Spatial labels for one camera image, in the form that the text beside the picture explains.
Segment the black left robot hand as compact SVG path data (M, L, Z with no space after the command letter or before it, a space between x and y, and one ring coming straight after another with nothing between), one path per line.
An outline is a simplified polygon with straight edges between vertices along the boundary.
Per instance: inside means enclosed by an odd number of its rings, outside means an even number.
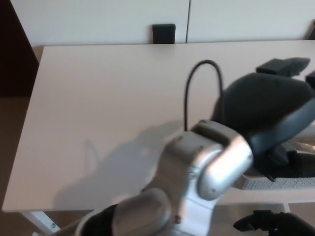
M229 85L212 120L241 134L253 152L253 167L271 181L315 175L315 158L285 150L284 142L315 118L315 92L298 76L309 58L272 59Z

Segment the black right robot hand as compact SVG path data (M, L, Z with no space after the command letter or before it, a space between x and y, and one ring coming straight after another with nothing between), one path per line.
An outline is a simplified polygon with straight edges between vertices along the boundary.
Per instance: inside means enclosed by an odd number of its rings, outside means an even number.
M292 213L254 210L233 224L241 232L266 231L270 236L315 236L315 228Z

